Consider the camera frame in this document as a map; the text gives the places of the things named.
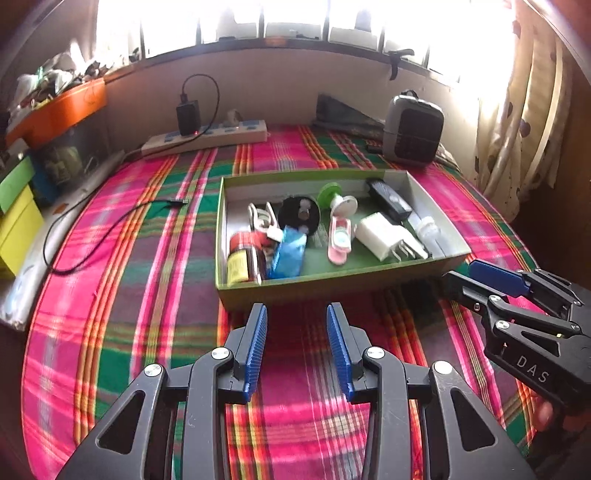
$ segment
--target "blue gripper pad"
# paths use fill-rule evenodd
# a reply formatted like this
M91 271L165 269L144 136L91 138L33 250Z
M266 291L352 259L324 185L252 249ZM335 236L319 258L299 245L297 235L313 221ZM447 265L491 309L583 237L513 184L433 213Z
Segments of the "blue gripper pad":
M343 333L340 331L339 321L336 317L335 309L329 305L326 309L326 331L329 336L330 349L332 350L333 359L337 376L339 377L340 389L350 402L353 399L353 383L352 370L349 352L345 347L345 340Z
M246 402L251 400L252 394L256 390L258 376L261 371L262 352L265 348L265 339L267 338L267 307L261 306L258 318L256 320L255 331L252 335L252 342L248 349L246 365L244 368L244 396Z
M520 274L483 260L474 260L470 263L468 276L515 299L530 292Z

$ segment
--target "small bottle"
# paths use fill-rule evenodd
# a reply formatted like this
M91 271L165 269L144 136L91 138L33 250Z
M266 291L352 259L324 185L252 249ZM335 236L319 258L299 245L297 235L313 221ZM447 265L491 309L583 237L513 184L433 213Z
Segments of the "small bottle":
M257 232L238 232L230 239L227 284L267 279L267 261Z
M416 226L414 231L418 239L423 243L434 257L440 257L443 254L437 241L441 238L441 230L432 217L423 218Z

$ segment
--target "power strip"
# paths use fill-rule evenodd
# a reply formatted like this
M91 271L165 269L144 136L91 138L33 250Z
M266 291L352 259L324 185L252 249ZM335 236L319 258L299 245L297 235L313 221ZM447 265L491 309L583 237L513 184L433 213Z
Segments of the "power strip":
M142 156L154 158L160 156L159 152L169 155L204 148L267 141L267 125L264 120L246 120L238 123L236 127L223 127L221 124L212 125L211 129L197 138L205 127L201 127L199 132L194 135L184 137L178 131L150 137L142 145Z

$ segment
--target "patterned curtain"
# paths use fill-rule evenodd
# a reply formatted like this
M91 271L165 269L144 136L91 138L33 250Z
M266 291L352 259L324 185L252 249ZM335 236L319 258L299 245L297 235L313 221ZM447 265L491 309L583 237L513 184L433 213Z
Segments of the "patterned curtain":
M511 5L514 62L502 98L481 96L478 189L511 221L542 181L554 186L570 107L570 55L522 0Z

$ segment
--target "white wall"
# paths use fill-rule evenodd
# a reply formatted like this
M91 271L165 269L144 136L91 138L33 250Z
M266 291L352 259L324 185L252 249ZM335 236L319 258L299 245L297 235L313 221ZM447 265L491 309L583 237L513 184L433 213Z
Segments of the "white wall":
M474 176L478 100L422 75L400 69L390 81L390 66L367 59L287 48L226 51L157 64L107 84L107 118L113 148L132 149L149 136L177 129L176 106L183 80L192 73L213 76L221 91L220 113L236 108L244 118L268 124L309 124L318 93L375 118L385 118L388 102L404 89L438 104L445 114L442 142L468 178ZM202 122L215 108L215 88L191 79L187 93L198 100Z

